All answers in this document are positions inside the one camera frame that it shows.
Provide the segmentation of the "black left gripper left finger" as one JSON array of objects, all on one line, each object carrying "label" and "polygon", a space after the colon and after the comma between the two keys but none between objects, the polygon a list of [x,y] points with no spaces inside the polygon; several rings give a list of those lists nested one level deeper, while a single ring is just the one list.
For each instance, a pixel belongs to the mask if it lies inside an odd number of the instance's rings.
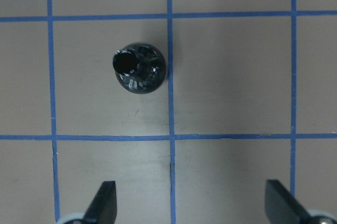
[{"label": "black left gripper left finger", "polygon": [[115,181],[104,181],[84,213],[83,223],[114,224],[117,217]]}]

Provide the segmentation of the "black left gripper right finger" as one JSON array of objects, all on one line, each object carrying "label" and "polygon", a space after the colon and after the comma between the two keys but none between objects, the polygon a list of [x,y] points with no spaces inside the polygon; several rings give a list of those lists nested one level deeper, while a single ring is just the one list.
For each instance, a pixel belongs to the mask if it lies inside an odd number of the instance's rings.
[{"label": "black left gripper right finger", "polygon": [[309,223],[312,216],[279,180],[265,183],[264,211],[272,224]]}]

